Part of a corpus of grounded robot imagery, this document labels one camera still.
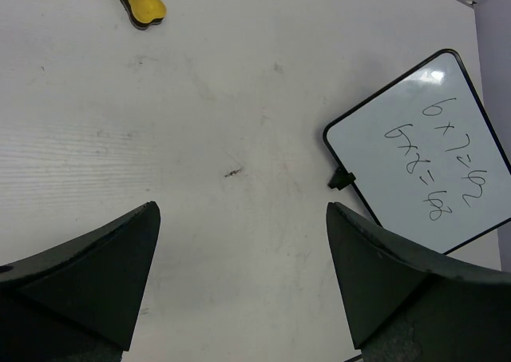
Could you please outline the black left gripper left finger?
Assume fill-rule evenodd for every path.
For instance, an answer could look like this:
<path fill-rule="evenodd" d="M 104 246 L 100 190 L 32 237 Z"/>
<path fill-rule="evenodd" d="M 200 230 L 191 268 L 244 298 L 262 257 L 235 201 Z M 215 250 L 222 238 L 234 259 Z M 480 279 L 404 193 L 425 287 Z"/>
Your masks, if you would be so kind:
<path fill-rule="evenodd" d="M 147 202 L 1 267 L 3 361 L 120 361 L 130 349 L 160 231 Z"/>

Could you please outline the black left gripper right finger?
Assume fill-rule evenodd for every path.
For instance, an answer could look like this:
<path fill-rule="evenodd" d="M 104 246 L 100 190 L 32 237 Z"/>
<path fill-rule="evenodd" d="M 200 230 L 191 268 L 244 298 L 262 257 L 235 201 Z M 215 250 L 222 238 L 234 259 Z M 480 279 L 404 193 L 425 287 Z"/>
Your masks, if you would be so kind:
<path fill-rule="evenodd" d="M 507 361 L 510 275 L 459 261 L 327 206 L 327 236 L 365 361 Z"/>

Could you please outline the small black-framed whiteboard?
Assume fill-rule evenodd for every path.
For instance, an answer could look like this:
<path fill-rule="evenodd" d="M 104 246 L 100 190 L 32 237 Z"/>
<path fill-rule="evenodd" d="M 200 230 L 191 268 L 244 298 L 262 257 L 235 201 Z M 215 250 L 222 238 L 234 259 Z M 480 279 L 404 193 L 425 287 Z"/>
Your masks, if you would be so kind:
<path fill-rule="evenodd" d="M 439 253 L 510 220 L 510 163 L 460 55 L 439 50 L 329 123 L 331 188 Z"/>

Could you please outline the yellow bone-shaped eraser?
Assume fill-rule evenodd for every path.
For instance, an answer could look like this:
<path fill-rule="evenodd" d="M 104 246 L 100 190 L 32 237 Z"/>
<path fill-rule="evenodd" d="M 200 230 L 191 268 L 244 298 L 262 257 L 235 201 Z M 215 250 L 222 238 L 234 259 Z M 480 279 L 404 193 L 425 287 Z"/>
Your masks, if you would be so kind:
<path fill-rule="evenodd" d="M 130 22 L 139 30 L 147 30 L 150 26 L 163 22 L 167 10 L 161 0 L 120 0 Z"/>

